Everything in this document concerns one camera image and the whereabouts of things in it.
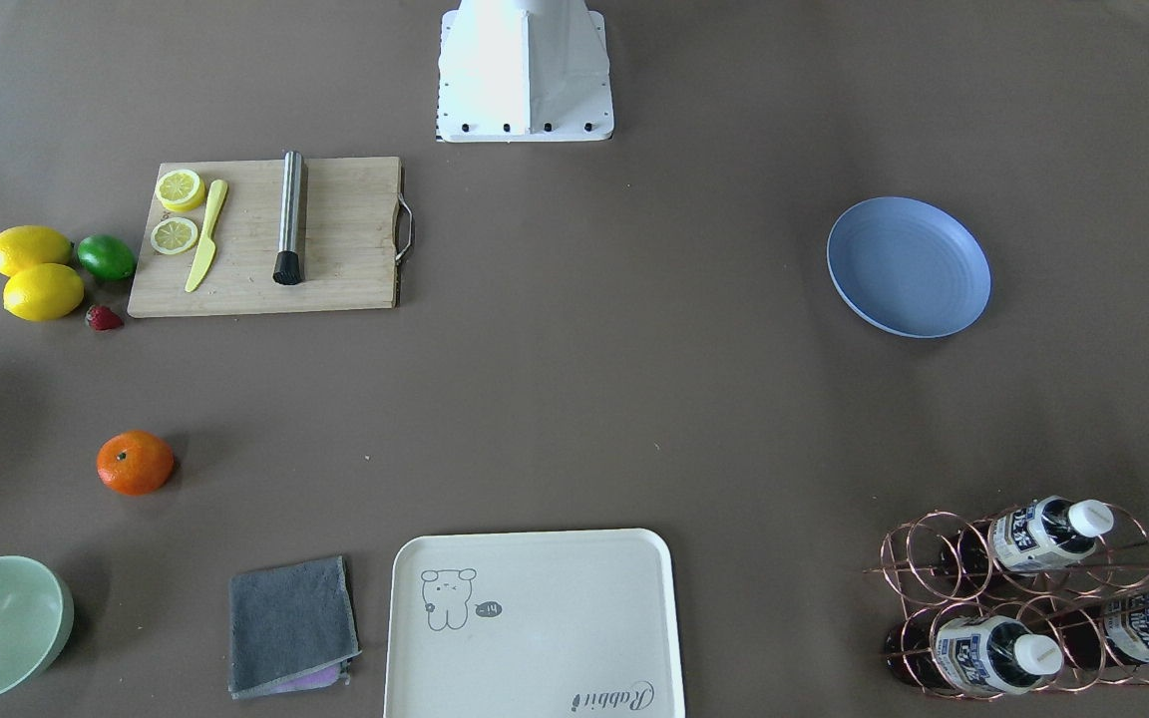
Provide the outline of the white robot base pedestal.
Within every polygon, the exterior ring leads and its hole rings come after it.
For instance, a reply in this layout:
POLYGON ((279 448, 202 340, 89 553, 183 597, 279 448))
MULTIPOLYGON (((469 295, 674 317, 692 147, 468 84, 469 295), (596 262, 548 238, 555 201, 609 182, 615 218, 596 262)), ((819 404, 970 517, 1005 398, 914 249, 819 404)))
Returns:
POLYGON ((462 1, 442 15, 438 70, 438 141, 614 136, 606 18, 583 1, 462 1))

